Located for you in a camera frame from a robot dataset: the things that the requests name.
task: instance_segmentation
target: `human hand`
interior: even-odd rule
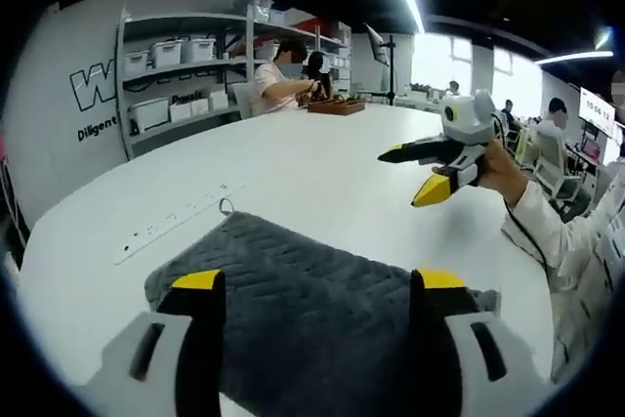
[[[479,186],[496,190],[511,207],[517,205],[527,187],[527,178],[499,141],[490,141],[479,169]]]

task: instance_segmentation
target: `power outlet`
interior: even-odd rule
[[[180,207],[180,210],[170,211],[162,218],[154,220],[143,229],[135,230],[120,247],[115,265],[120,265],[131,258],[135,253],[148,246],[152,241],[166,234],[178,225],[183,224],[190,218],[212,207],[224,197],[229,197],[244,185],[228,186],[219,185],[214,190],[209,190]]]

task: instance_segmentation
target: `black hair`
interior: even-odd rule
[[[291,53],[292,63],[302,63],[309,54],[306,44],[301,39],[285,39],[282,41],[280,47],[277,48],[275,58],[279,58],[282,53]]]
[[[566,105],[560,98],[552,98],[549,102],[549,112],[555,114],[558,111],[562,111],[564,114],[567,114]]]
[[[316,77],[321,73],[321,68],[323,67],[323,58],[325,56],[320,51],[314,51],[309,56],[309,64],[306,67],[307,76],[312,79],[316,79]]]

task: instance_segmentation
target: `wooden tray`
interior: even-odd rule
[[[364,110],[364,100],[347,100],[345,102],[325,100],[323,102],[309,103],[309,112],[319,112],[321,114],[347,116],[362,110]]]

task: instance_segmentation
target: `cable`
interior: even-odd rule
[[[491,112],[490,115],[492,117],[494,117],[497,120],[497,122],[499,123],[499,129],[501,129],[501,143],[504,146],[504,148],[508,148],[508,142],[507,142],[507,137],[505,135],[505,129],[504,129],[503,122],[501,122],[501,119],[499,119],[499,116],[496,113]]]
[[[543,253],[543,250],[540,249],[540,246],[538,246],[538,243],[533,238],[533,236],[529,234],[529,232],[527,231],[527,229],[525,229],[523,225],[521,225],[521,222],[517,220],[517,217],[513,215],[512,209],[510,208],[508,203],[504,201],[504,204],[506,205],[506,209],[508,209],[508,214],[510,215],[511,220],[521,230],[521,233],[525,235],[525,237],[529,240],[529,242],[534,245],[534,248],[536,248],[536,250],[538,251],[538,254],[540,254],[540,257],[543,263],[543,269],[545,270],[545,275],[547,276],[547,283],[549,283],[549,281],[551,280],[551,274],[549,273],[549,265],[547,264],[547,258],[545,257],[545,253]]]

